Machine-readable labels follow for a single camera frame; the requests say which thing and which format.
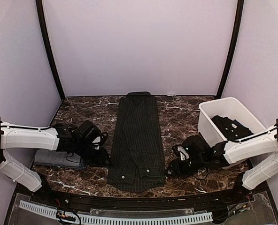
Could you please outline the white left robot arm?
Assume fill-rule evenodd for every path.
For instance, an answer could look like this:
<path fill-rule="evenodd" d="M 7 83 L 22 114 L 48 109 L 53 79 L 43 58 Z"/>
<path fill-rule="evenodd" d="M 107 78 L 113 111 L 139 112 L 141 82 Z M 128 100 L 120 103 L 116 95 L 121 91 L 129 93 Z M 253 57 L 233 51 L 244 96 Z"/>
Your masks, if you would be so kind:
<path fill-rule="evenodd" d="M 56 124 L 51 127 L 29 127 L 1 121 L 0 118 L 0 172 L 33 193 L 44 204 L 52 204 L 55 194 L 50 190 L 44 175 L 34 172 L 14 159 L 7 149 L 38 149 L 54 152 L 56 156 L 71 154 L 80 159 L 80 165 L 105 167 L 111 165 L 107 150 L 103 147 L 108 138 L 96 125 L 86 120 L 78 127 Z"/>

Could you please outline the black pinstriped long sleeve shirt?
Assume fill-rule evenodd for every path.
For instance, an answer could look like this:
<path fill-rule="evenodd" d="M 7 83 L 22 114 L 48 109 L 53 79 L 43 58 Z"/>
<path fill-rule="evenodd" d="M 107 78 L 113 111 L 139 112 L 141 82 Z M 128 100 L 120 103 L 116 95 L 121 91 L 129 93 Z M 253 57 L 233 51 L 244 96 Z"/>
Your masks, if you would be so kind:
<path fill-rule="evenodd" d="M 141 193 L 165 184 L 165 162 L 156 97 L 131 92 L 120 98 L 108 184 Z"/>

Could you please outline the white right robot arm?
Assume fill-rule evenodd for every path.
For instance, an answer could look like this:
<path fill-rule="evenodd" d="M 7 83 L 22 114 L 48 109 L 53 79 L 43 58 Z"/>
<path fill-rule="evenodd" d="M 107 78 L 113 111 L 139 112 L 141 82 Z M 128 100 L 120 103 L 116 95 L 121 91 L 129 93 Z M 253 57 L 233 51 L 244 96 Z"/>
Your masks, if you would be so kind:
<path fill-rule="evenodd" d="M 239 203 L 247 192 L 278 173 L 278 119 L 265 131 L 253 134 L 239 122 L 227 117 L 214 117 L 216 124 L 225 129 L 227 141 L 210 147 L 199 135 L 192 135 L 182 144 L 172 147 L 176 159 L 165 170 L 170 177 L 190 177 L 199 169 L 216 169 L 230 166 L 241 160 L 268 153 L 269 156 L 252 169 L 237 176 L 228 199 Z"/>

